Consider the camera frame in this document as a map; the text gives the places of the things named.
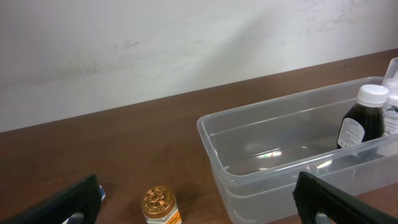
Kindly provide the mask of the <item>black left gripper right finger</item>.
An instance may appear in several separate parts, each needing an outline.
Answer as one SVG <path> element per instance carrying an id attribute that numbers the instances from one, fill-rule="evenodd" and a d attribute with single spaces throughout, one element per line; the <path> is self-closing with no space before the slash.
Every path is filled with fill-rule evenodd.
<path id="1" fill-rule="evenodd" d="M 308 172 L 299 173 L 293 198 L 302 223 L 397 224 L 397 218 Z"/>

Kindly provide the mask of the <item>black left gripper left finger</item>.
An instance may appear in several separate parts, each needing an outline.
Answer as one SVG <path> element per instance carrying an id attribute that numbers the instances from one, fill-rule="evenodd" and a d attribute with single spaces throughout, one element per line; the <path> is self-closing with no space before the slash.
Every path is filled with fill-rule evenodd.
<path id="1" fill-rule="evenodd" d="M 76 212 L 84 214 L 84 223 L 95 223 L 102 204 L 99 186 L 97 176 L 88 175 L 2 223 L 63 223 Z"/>

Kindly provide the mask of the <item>white spray bottle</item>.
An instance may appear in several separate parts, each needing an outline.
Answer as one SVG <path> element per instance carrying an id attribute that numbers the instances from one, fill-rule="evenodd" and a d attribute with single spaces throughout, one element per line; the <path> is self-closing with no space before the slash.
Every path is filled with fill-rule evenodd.
<path id="1" fill-rule="evenodd" d="M 386 103 L 382 107 L 384 133 L 383 137 L 397 134 L 397 57 L 390 61 L 382 86 L 389 90 Z"/>

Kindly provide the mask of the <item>dark bottle white cap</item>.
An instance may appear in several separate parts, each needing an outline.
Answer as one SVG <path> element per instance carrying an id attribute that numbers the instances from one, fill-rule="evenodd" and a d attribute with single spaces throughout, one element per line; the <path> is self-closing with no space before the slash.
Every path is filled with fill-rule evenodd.
<path id="1" fill-rule="evenodd" d="M 382 137 L 382 107 L 388 94 L 389 90 L 381 85 L 368 84 L 360 87 L 355 105 L 343 116 L 336 140 L 338 149 Z"/>

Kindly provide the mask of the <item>white Panadol box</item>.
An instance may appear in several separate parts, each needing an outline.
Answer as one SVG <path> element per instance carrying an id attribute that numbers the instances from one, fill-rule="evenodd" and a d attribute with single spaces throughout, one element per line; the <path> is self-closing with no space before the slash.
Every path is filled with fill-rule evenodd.
<path id="1" fill-rule="evenodd" d="M 103 201 L 106 196 L 106 193 L 101 185 L 99 186 L 99 194 L 101 201 Z M 76 212 L 72 216 L 67 218 L 62 224 L 83 224 L 84 219 L 85 219 L 84 214 Z"/>

